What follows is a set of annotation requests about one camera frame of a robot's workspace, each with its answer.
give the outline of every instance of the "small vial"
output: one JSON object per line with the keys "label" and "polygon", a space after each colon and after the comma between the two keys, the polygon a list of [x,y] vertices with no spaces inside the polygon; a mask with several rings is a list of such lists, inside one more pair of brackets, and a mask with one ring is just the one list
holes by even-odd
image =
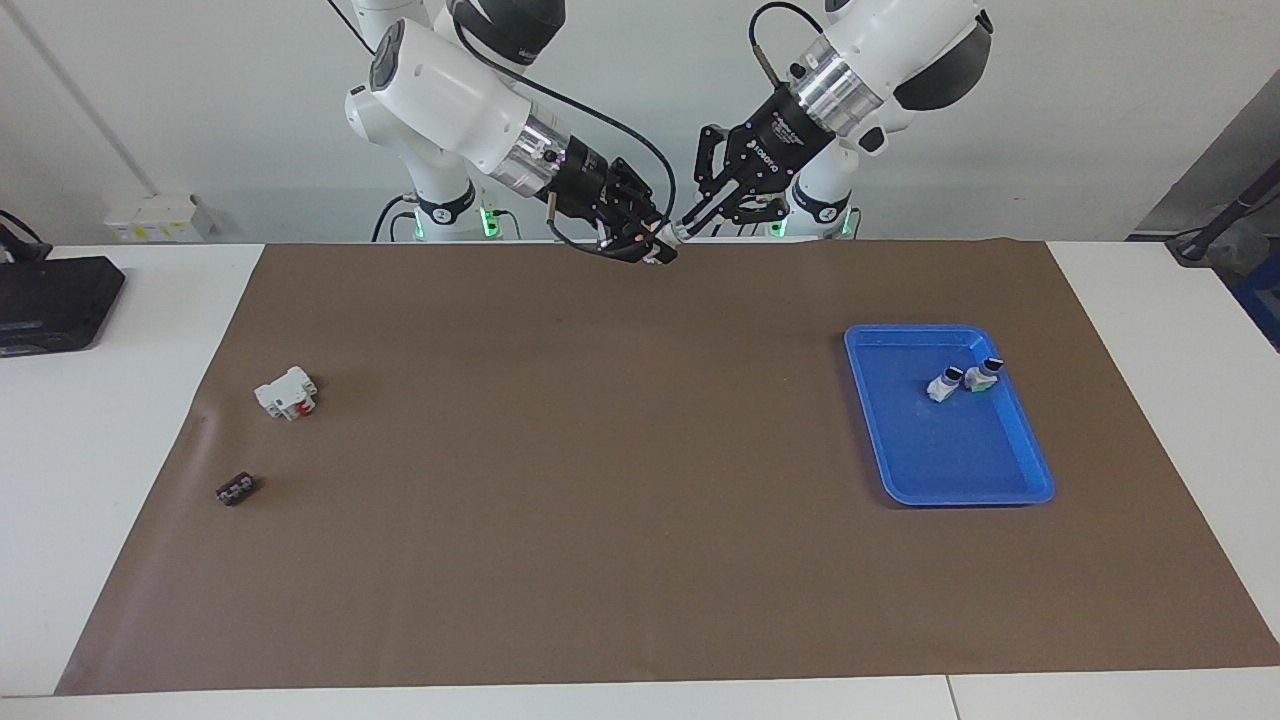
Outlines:
{"label": "small vial", "polygon": [[969,368],[969,372],[964,374],[964,387],[969,388],[969,392],[987,392],[1000,382],[1000,370],[1004,366],[1004,360],[987,357],[982,365]]}
{"label": "small vial", "polygon": [[933,402],[945,401],[955,393],[961,380],[964,380],[964,372],[960,368],[947,368],[929,383],[929,397]]}

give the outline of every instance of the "black cylindrical component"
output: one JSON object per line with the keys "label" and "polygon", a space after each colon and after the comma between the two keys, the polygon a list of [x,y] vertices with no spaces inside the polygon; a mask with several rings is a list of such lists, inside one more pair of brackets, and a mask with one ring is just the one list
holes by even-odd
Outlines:
{"label": "black cylindrical component", "polygon": [[1179,245],[1178,256],[1188,263],[1203,260],[1204,254],[1208,252],[1208,247],[1213,245],[1213,241],[1222,237],[1222,233],[1257,206],[1277,184],[1280,184],[1280,160],[1276,160],[1275,164],[1267,168],[1267,172],[1262,173],[1262,177],[1253,181],[1253,184],[1236,197],[1234,202],[1228,205],[1226,210],[1222,210],[1219,217],[1213,218],[1210,224],[1204,225],[1204,229],[1199,234]]}

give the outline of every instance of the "blue plastic tray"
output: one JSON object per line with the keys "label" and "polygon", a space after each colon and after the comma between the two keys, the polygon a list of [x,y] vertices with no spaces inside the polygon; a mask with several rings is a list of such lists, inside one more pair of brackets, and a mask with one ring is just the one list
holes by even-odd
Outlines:
{"label": "blue plastic tray", "polygon": [[859,325],[845,333],[884,489],[911,506],[1041,505],[1053,478],[1012,382],[964,388],[946,402],[925,388],[948,365],[1000,352],[969,325]]}

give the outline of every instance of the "black box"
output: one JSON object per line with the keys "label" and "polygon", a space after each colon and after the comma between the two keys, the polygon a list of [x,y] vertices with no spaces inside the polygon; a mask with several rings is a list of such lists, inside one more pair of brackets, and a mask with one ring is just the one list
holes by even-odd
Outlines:
{"label": "black box", "polygon": [[123,284],[106,258],[0,265],[0,357],[88,347]]}

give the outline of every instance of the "white junction box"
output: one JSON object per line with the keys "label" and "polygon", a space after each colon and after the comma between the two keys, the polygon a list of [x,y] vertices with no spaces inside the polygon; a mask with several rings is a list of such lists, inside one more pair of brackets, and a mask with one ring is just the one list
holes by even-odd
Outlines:
{"label": "white junction box", "polygon": [[106,225],[120,242],[209,242],[214,222],[189,195],[156,195],[118,205]]}

